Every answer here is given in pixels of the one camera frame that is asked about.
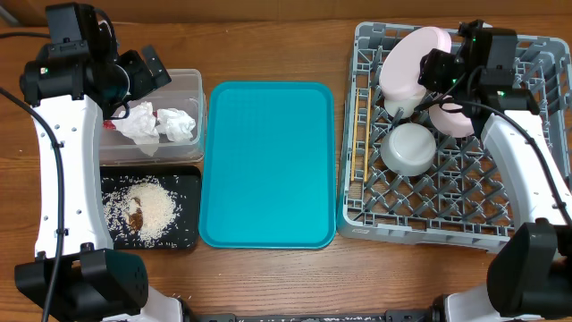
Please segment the large white plate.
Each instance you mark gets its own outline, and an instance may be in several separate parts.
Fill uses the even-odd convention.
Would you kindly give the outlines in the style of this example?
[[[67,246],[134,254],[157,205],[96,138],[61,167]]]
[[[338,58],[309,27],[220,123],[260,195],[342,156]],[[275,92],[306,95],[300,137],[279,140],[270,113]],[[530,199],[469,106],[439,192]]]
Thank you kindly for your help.
[[[422,58],[433,49],[449,53],[451,45],[450,34],[437,27],[409,33],[383,62],[379,82],[384,97],[401,101],[425,92],[425,87],[417,82]]]

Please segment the white tissue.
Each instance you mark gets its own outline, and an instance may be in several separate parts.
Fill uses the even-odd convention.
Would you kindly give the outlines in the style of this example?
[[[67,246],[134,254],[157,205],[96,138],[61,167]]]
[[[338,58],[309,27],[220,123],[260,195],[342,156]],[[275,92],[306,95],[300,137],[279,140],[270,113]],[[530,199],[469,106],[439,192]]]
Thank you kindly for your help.
[[[162,135],[170,142],[191,140],[194,138],[192,131],[197,126],[197,121],[187,112],[177,108],[155,110],[147,101],[131,107],[127,117],[124,115],[121,112],[119,120],[111,121],[113,128],[150,157],[157,152]]]

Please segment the white cup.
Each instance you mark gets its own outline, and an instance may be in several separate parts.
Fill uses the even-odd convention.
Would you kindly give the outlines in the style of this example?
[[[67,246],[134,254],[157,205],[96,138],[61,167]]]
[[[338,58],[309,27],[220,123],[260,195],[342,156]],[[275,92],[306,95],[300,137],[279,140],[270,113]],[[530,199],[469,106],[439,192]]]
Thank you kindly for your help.
[[[402,100],[392,100],[386,98],[384,100],[384,108],[387,114],[391,117],[394,117],[400,109],[403,110],[401,115],[402,118],[410,117],[415,110],[415,107],[418,106],[422,100],[424,99],[426,94],[425,90],[422,90],[416,93],[414,96],[402,99]]]

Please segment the small pink plate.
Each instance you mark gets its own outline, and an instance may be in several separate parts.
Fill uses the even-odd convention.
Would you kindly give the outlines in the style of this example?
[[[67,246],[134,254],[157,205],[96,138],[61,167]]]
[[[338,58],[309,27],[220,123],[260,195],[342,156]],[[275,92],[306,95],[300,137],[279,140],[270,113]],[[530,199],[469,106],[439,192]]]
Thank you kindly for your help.
[[[456,104],[434,105],[429,108],[430,120],[435,129],[453,138],[465,138],[474,134],[471,120],[461,112],[452,113],[460,109]]]

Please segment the grey bowl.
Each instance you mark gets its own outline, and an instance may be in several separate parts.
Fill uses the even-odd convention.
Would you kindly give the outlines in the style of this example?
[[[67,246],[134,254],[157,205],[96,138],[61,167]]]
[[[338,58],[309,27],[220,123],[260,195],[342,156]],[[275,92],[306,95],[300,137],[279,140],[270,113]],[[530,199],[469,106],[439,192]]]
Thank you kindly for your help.
[[[436,153],[432,133],[416,123],[403,123],[391,130],[380,147],[383,163],[394,173],[417,176],[429,170]]]

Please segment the brown food piece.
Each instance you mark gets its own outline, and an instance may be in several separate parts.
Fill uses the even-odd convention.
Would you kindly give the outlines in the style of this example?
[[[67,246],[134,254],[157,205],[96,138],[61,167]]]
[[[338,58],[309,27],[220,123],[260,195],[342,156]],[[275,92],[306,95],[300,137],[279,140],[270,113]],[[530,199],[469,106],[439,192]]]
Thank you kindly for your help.
[[[130,200],[128,219],[129,219],[128,224],[133,231],[137,232],[142,228],[143,214],[142,214],[140,198],[134,197]]]

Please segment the teal plastic tray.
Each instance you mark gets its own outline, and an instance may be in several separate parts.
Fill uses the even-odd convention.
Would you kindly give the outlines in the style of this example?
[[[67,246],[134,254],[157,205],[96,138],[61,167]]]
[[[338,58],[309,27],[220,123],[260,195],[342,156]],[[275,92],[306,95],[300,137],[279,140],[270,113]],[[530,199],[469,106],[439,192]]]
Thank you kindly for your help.
[[[199,234],[224,249],[327,246],[336,231],[332,92],[226,81],[211,93]]]

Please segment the white rice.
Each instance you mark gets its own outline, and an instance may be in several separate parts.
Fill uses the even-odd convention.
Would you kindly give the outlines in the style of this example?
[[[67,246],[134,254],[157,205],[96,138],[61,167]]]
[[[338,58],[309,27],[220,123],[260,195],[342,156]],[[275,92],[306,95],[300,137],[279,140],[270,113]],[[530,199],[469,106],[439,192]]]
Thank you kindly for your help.
[[[150,249],[161,243],[181,214],[178,193],[152,175],[108,176],[102,180],[104,215],[115,247]],[[129,222],[130,200],[140,198],[143,226],[135,232]]]

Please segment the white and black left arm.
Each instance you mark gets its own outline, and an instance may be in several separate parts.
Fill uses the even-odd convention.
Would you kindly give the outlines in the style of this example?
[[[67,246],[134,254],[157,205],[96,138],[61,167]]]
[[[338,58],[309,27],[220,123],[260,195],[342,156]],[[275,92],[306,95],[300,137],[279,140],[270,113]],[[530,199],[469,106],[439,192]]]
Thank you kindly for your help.
[[[104,119],[170,81],[154,48],[118,55],[81,42],[49,45],[21,76],[21,107],[38,135],[41,218],[17,289],[60,321],[190,321],[189,307],[150,286],[142,259],[114,248],[103,210]]]

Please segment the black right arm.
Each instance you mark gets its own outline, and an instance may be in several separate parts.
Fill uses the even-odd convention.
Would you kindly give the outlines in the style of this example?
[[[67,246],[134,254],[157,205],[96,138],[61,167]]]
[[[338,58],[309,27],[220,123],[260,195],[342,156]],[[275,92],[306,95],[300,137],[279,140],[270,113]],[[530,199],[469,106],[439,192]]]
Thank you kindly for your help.
[[[439,302],[444,321],[527,321],[571,314],[571,192],[543,136],[533,94],[516,87],[515,52],[433,49],[421,58],[419,84],[458,105],[492,155],[509,197],[513,237],[486,282]]]

